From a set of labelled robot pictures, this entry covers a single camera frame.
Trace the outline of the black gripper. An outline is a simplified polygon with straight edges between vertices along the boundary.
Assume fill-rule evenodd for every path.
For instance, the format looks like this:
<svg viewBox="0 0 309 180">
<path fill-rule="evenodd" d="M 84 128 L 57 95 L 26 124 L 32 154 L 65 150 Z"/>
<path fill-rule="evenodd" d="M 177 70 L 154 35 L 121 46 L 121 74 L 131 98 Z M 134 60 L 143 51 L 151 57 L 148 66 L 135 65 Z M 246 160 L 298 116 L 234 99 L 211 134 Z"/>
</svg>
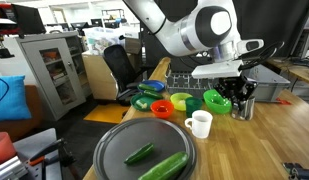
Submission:
<svg viewBox="0 0 309 180">
<path fill-rule="evenodd" d="M 248 100 L 257 88 L 256 81 L 248 81 L 245 76 L 220 78 L 214 89 L 229 100 Z"/>
</svg>

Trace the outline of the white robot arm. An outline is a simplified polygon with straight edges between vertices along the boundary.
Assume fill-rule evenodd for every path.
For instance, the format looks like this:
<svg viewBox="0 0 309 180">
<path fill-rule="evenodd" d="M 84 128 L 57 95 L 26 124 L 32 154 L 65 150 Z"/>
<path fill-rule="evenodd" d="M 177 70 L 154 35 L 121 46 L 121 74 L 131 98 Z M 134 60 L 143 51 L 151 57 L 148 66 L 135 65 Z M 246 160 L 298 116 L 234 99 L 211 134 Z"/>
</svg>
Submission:
<svg viewBox="0 0 309 180">
<path fill-rule="evenodd" d="M 160 41 L 165 50 L 176 57 L 210 50 L 216 61 L 200 65 L 192 72 L 195 79 L 239 78 L 245 65 L 239 56 L 264 46 L 261 39 L 243 40 L 237 29 L 236 11 L 232 0 L 198 0 L 190 14 L 176 22 L 164 15 L 154 0 L 123 0 Z"/>
</svg>

